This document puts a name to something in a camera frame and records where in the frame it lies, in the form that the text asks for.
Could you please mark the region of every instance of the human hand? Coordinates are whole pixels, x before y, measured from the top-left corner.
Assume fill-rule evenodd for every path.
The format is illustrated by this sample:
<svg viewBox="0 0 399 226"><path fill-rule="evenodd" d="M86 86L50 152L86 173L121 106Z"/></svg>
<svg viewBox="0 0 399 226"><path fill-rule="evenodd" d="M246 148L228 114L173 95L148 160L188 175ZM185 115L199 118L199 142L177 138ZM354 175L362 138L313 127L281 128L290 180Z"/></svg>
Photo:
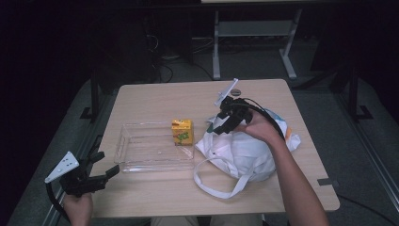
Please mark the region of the human hand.
<svg viewBox="0 0 399 226"><path fill-rule="evenodd" d="M88 226L93 212L91 193L85 193L79 198L66 194L64 197L64 209L72 226Z"/></svg>
<svg viewBox="0 0 399 226"><path fill-rule="evenodd" d="M276 142L284 142L279 136L279 132L261 113L253 109L250 109L249 112L252 114L251 122L249 124L239 124L234 131L244 132L269 145L275 144Z"/></svg>

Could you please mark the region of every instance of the yellow box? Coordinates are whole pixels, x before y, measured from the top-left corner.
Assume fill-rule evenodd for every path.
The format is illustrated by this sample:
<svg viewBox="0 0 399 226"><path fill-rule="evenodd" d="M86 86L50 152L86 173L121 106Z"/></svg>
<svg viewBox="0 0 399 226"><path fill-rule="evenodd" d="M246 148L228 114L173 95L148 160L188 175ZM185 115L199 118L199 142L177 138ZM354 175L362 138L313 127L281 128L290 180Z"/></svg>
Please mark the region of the yellow box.
<svg viewBox="0 0 399 226"><path fill-rule="evenodd" d="M173 120L172 134L175 145L193 145L194 126L191 120Z"/></svg>

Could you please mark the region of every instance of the forearm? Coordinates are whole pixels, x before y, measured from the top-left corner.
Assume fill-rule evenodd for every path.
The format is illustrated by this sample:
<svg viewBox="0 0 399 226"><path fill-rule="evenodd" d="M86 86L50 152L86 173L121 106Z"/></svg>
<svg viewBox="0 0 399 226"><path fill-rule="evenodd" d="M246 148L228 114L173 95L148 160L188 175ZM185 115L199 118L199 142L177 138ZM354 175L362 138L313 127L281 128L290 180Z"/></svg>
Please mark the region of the forearm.
<svg viewBox="0 0 399 226"><path fill-rule="evenodd" d="M292 225L328 225L327 216L310 183L284 142L273 143L284 206Z"/></svg>

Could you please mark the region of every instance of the transparent tray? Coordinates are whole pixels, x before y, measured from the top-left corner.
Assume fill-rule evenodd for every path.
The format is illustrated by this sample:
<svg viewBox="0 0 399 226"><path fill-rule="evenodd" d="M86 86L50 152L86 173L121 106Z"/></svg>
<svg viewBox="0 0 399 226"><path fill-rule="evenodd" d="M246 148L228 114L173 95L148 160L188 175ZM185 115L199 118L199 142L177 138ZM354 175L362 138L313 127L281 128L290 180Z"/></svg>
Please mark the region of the transparent tray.
<svg viewBox="0 0 399 226"><path fill-rule="evenodd" d="M193 169L194 145L175 145L171 121L125 123L115 163L124 172Z"/></svg>

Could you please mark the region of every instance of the gray carpet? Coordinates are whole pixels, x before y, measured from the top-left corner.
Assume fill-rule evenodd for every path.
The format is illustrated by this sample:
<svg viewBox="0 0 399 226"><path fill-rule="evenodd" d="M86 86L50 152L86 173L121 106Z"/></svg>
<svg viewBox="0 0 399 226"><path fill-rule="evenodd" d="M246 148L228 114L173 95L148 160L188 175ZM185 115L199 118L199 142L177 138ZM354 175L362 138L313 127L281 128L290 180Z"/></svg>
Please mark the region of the gray carpet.
<svg viewBox="0 0 399 226"><path fill-rule="evenodd" d="M283 78L289 86L299 85L319 73L309 71L316 45L317 42L312 40L295 42L290 54L298 75L295 81L287 78L279 58L278 49L282 42L273 42L258 49L244 48L235 54L222 54L222 80L231 80L234 77ZM211 54L196 54L195 63L201 67L187 64L182 59L170 61L167 64L173 70L170 82L209 81L208 73L212 72ZM171 76L171 71L167 68L162 68L161 73L163 80ZM398 210L377 176L357 129L360 127L365 132L394 181L399 182L399 167L395 163L398 159L399 127L378 101L374 90L362 81L359 83L359 104L366 105L375 118L354 125L345 109L346 93L337 95L330 92L327 88L330 79L325 79L307 90L295 90L293 94L327 173L335 182L335 190L337 194L373 208L399 224ZM113 95L101 95L101 115L94 123L90 123L89 120L79 119L83 109L90 106L89 82L82 87L15 209L9 225L68 225L64 219L57 223L57 218L47 217L51 204L47 199L43 180L66 151L83 154L95 138L104 132L117 93L116 90ZM331 225L390 225L366 207L345 199L340 200L340 209L328 213ZM142 225L146 221L144 218L96 218L92 225L134 226ZM269 225L286 225L287 218L285 214L268 214L266 221Z"/></svg>

